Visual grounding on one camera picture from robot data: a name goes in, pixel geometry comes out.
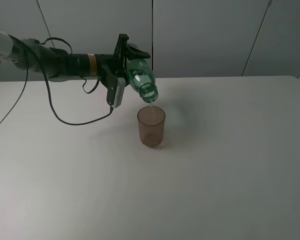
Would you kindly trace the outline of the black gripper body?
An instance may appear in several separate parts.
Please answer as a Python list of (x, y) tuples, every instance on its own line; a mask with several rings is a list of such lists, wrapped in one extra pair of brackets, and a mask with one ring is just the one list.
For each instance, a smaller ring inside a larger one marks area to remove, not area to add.
[(120, 33), (118, 40), (112, 54), (98, 54), (98, 75), (100, 76), (101, 83), (107, 87), (106, 72), (104, 66), (107, 66), (109, 71), (117, 78), (123, 78), (125, 87), (129, 85), (127, 77), (127, 42), (129, 37), (127, 34)]

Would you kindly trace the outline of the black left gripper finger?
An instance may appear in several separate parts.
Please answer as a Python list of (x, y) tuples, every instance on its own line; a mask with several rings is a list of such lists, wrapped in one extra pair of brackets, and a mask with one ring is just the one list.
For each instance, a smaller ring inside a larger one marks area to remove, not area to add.
[(133, 46), (126, 47), (126, 57), (128, 60), (138, 60), (138, 59), (150, 59), (151, 56), (148, 52), (139, 50)]

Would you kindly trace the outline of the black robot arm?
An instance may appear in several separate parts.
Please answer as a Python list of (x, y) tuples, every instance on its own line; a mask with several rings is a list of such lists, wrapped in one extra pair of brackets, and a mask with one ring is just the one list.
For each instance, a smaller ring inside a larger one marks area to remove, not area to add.
[(45, 47), (45, 42), (33, 38), (12, 39), (9, 34), (0, 31), (0, 59), (13, 62), (21, 70), (46, 75), (51, 82), (96, 79), (103, 75), (104, 66), (118, 77), (123, 77), (128, 61), (151, 57), (128, 40), (127, 34), (120, 34), (112, 54), (73, 53)]

